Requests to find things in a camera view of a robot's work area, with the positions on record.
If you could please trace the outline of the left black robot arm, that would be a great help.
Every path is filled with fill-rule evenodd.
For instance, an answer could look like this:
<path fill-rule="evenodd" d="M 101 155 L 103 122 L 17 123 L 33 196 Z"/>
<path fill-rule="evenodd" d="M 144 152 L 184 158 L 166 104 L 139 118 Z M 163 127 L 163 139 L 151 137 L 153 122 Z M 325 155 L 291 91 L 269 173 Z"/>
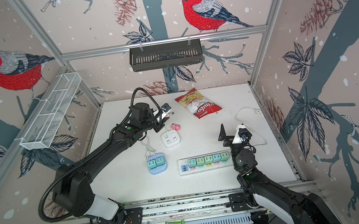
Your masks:
<path fill-rule="evenodd" d="M 114 159 L 143 140 L 149 131 L 158 133 L 163 129 L 170 111 L 168 103 L 160 105 L 146 89 L 136 88 L 126 116 L 110 130 L 107 140 L 77 163 L 57 169 L 54 181 L 40 198 L 39 218 L 47 223 L 73 216 L 125 224 L 124 205 L 94 193 L 92 183 Z"/>

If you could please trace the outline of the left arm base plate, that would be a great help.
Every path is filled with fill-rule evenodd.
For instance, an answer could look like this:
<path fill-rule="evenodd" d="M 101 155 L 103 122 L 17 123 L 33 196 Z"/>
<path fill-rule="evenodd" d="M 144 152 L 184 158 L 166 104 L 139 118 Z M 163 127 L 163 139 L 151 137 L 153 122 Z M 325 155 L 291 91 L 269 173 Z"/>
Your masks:
<path fill-rule="evenodd" d="M 143 208 L 120 210 L 111 220 L 99 218 L 97 224 L 142 224 Z"/>

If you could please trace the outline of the teal charger plug front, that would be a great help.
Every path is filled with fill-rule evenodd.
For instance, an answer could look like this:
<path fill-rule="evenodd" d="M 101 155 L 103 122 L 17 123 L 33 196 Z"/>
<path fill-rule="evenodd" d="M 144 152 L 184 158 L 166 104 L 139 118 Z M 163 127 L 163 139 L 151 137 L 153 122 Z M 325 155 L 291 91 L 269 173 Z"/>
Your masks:
<path fill-rule="evenodd" d="M 221 162 L 221 155 L 220 154 L 213 155 L 212 160 L 213 160 L 213 163 Z"/>

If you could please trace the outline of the white square socket cube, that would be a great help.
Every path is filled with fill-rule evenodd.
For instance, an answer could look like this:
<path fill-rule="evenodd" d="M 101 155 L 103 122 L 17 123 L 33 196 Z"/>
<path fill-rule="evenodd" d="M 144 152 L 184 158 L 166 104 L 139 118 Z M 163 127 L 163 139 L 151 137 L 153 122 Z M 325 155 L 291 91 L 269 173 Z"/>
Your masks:
<path fill-rule="evenodd" d="M 173 148 L 180 144 L 180 142 L 182 141 L 179 133 L 174 129 L 165 131 L 161 135 L 161 139 L 166 148 Z"/>

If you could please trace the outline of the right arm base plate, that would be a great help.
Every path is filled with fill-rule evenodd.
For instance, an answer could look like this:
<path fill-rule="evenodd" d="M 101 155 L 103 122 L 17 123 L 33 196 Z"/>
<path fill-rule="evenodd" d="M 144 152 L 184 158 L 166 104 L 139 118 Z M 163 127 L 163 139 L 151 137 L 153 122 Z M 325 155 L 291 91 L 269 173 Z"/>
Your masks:
<path fill-rule="evenodd" d="M 232 193 L 228 195 L 229 203 L 227 208 L 233 212 L 247 211 L 259 208 L 259 205 L 248 192 Z"/>

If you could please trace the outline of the white multicolour power strip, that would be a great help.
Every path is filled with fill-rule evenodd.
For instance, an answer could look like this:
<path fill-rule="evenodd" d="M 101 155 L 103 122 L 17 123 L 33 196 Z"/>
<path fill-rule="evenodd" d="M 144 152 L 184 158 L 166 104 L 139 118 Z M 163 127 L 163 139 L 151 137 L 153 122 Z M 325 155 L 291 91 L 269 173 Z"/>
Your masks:
<path fill-rule="evenodd" d="M 231 151 L 208 153 L 178 160 L 178 173 L 187 176 L 233 166 Z"/>

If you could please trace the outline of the light green charger plug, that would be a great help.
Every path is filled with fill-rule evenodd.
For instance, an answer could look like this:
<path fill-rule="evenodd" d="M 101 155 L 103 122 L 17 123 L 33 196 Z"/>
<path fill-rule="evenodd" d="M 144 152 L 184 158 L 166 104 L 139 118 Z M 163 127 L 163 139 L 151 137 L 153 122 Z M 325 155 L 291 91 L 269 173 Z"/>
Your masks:
<path fill-rule="evenodd" d="M 222 162 L 226 162 L 226 161 L 228 161 L 229 158 L 230 158 L 229 152 L 221 153 L 220 156 L 221 156 L 221 161 L 222 161 Z"/>

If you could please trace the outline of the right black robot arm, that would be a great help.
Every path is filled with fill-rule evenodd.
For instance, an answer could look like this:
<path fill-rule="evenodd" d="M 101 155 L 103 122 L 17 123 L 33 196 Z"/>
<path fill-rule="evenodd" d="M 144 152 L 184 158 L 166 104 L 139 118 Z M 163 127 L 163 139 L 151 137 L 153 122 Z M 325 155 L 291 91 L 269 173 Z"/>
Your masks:
<path fill-rule="evenodd" d="M 231 150 L 237 181 L 243 189 L 246 204 L 264 207 L 286 224 L 342 224 L 323 199 L 315 193 L 304 195 L 286 188 L 267 177 L 258 168 L 252 133 L 241 124 L 235 135 L 226 135 L 220 127 L 218 140 Z"/>

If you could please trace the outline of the blue square socket cube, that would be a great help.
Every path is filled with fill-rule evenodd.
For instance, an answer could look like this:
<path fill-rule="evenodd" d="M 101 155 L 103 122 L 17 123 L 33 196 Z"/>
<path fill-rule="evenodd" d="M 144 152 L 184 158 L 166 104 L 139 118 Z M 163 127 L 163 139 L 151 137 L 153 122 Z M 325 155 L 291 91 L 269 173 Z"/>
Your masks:
<path fill-rule="evenodd" d="M 150 161 L 150 160 L 155 160 L 155 159 L 157 159 L 158 157 L 165 157 L 165 155 L 164 155 L 163 153 L 157 153 L 157 154 L 151 155 L 150 157 L 147 158 L 147 162 L 146 162 L 146 163 L 148 163 L 148 161 Z M 166 157 L 165 157 L 165 161 L 166 161 L 166 164 L 163 165 L 163 166 L 158 166 L 158 167 L 156 167 L 155 169 L 152 169 L 152 170 L 149 170 L 149 169 L 148 169 L 149 173 L 152 174 L 152 175 L 157 175 L 157 174 L 159 174 L 159 173 L 164 172 L 164 171 L 167 169 L 167 167 L 168 167 L 168 163 L 167 163 Z"/>

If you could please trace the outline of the teal charger plug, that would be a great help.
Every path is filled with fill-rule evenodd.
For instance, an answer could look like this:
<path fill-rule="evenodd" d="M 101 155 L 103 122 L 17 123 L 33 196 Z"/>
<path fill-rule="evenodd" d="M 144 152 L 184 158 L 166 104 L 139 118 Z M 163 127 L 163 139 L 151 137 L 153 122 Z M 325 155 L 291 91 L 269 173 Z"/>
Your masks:
<path fill-rule="evenodd" d="M 158 157 L 155 159 L 155 162 L 157 166 L 163 166 L 166 164 L 165 157 Z"/>
<path fill-rule="evenodd" d="M 213 155 L 212 160 L 213 160 L 213 163 L 221 162 L 221 155 L 220 154 Z"/>
<path fill-rule="evenodd" d="M 152 169 L 155 169 L 156 167 L 158 167 L 156 160 L 148 161 L 147 165 L 148 165 L 149 170 L 152 170 Z"/>
<path fill-rule="evenodd" d="M 197 167 L 197 161 L 196 161 L 196 159 L 189 159 L 189 160 L 188 160 L 188 167 L 189 167 L 189 168 L 195 168 L 195 167 Z"/>

